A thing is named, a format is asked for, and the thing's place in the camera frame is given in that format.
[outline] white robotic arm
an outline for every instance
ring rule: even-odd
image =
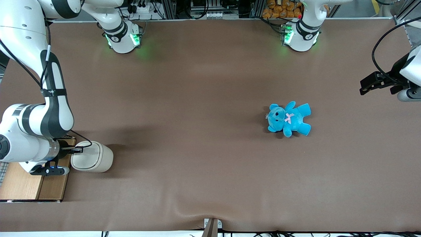
[[[139,27],[123,21],[114,9],[122,1],[0,0],[0,50],[35,71],[45,98],[44,104],[15,104],[4,112],[0,123],[1,162],[20,162],[33,175],[69,172],[67,167],[58,167],[57,161],[77,151],[57,138],[72,129],[74,120],[59,60],[47,42],[46,20],[76,17],[83,7],[99,20],[109,38],[118,38],[110,42],[114,50],[127,53],[140,44],[132,40]]]
[[[296,22],[288,22],[287,34],[283,36],[285,45],[293,50],[309,50],[319,35],[319,29],[326,19],[325,4],[338,5],[352,0],[300,0],[304,5],[302,17]]]

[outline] teddy bear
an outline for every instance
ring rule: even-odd
[[[312,126],[303,122],[305,116],[309,116],[312,111],[309,104],[295,107],[295,101],[291,101],[284,108],[277,104],[269,106],[270,112],[267,114],[269,122],[268,130],[271,132],[279,132],[283,130],[286,137],[291,137],[293,131],[307,136]]]

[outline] gray floor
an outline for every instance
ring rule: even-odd
[[[372,17],[375,14],[371,0],[354,0],[342,4],[334,18]]]

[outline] brown table surface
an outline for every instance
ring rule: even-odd
[[[63,203],[2,204],[2,231],[180,230],[216,217],[232,231],[413,231],[421,227],[420,103],[360,96],[392,20],[329,20],[306,53],[261,21],[150,23],[116,54],[95,24],[54,24],[74,129],[115,154],[72,170]],[[385,70],[403,29],[378,48]],[[1,107],[42,102],[11,62]],[[310,103],[308,137],[267,133],[271,103]]]

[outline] wooden board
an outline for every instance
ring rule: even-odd
[[[65,139],[70,145],[76,140]],[[70,155],[59,161],[59,166],[70,166]],[[19,163],[10,163],[2,186],[0,200],[61,200],[66,187],[67,176],[30,175]]]
[[[44,177],[30,175],[19,163],[10,163],[0,188],[1,200],[37,199]]]
[[[75,145],[75,139],[65,139],[69,145]],[[59,160],[59,166],[70,167],[70,157],[71,155],[65,156],[63,159]],[[47,176],[44,177],[44,181],[41,186],[40,195],[38,199],[42,200],[61,200],[63,199],[64,190],[67,183],[67,175],[61,176]]]

